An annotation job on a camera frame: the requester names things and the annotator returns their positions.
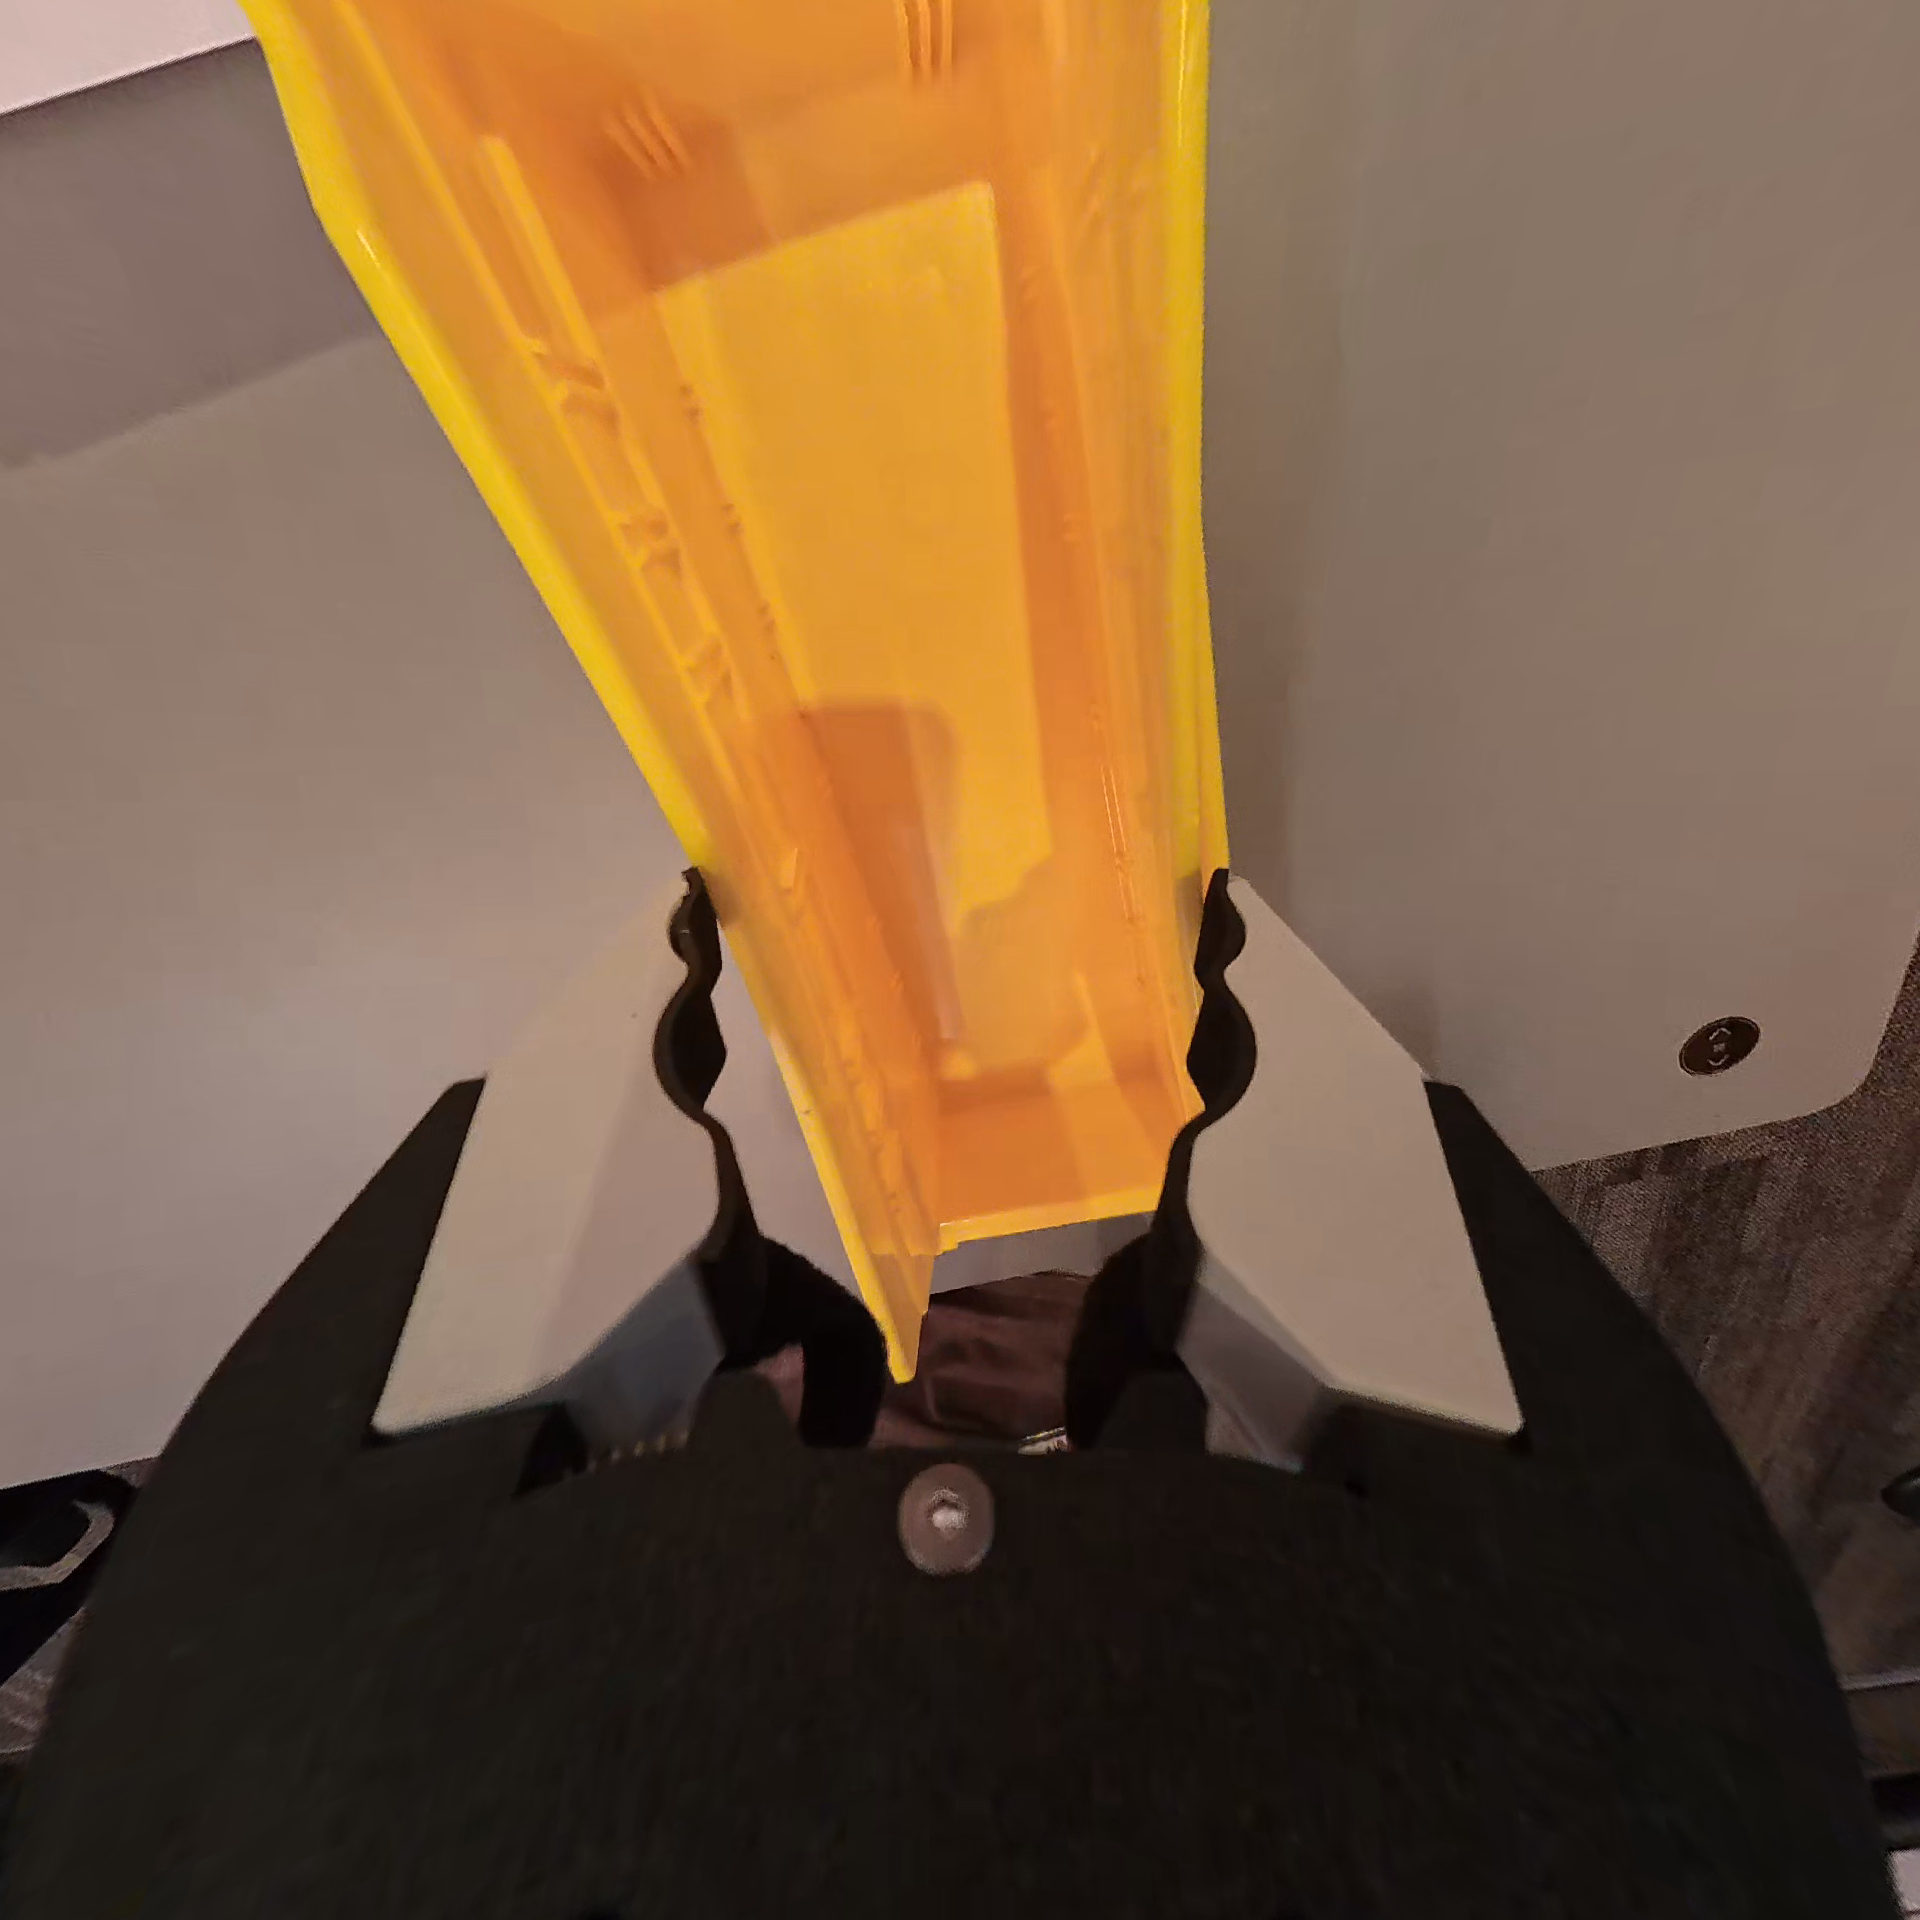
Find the person's brown trousers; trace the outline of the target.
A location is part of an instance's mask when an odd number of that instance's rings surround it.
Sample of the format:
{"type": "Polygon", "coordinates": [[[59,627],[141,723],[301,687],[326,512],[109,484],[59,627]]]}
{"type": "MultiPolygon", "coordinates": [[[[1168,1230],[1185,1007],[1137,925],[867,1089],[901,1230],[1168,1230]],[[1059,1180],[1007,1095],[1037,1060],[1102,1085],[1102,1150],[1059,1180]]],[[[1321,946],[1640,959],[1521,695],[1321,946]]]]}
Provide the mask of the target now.
{"type": "Polygon", "coordinates": [[[885,1388],[874,1442],[966,1454],[1059,1442],[1090,1284],[1075,1274],[1027,1274],[936,1292],[917,1370],[885,1388]]]}

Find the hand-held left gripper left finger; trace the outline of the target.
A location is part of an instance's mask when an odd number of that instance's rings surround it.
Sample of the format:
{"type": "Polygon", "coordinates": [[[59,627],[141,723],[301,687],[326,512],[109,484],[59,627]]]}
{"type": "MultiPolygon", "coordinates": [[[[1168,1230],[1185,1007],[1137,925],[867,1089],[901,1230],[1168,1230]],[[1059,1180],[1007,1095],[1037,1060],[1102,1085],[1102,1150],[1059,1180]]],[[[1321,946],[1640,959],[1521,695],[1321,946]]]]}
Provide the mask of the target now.
{"type": "Polygon", "coordinates": [[[591,1454],[668,1441],[759,1312],[759,1225],[707,1095],[719,925],[686,871],[494,1062],[374,1433],[559,1406],[591,1454]]]}

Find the grey desk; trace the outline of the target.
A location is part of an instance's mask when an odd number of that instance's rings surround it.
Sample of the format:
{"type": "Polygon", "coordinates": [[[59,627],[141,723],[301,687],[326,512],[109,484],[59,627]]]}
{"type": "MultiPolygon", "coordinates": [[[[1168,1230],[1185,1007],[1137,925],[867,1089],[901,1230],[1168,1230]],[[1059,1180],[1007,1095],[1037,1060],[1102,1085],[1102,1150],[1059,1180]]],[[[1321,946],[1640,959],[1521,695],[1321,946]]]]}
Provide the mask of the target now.
{"type": "MultiPolygon", "coordinates": [[[[1917,3],[1223,3],[1208,167],[1235,871],[1528,1166],[1853,1095],[1917,946],[1917,3]]],[[[4,1482],[157,1454],[677,859],[255,45],[4,116],[4,1482]]]]}

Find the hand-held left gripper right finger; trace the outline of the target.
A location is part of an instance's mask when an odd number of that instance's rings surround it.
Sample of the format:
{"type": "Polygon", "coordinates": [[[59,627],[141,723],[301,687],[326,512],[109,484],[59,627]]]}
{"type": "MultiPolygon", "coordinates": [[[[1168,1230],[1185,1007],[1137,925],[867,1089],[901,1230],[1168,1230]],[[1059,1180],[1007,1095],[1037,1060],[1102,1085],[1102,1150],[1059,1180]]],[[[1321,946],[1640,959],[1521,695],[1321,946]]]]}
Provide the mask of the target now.
{"type": "Polygon", "coordinates": [[[1198,1113],[1149,1225],[1149,1346],[1212,1454],[1297,1468],[1343,1409],[1511,1441],[1521,1399],[1425,1075],[1257,897],[1202,889],[1198,1113]]]}

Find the yellow plastic storage bin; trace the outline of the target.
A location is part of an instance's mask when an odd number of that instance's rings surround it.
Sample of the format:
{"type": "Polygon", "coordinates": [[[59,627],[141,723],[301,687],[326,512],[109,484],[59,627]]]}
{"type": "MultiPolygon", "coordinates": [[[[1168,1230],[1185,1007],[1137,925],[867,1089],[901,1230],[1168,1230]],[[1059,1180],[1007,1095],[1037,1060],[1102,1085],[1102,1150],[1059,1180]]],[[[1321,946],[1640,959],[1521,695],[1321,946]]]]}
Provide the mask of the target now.
{"type": "Polygon", "coordinates": [[[246,15],[907,1379],[937,1254],[1149,1213],[1198,1111],[1208,3],[246,15]]]}

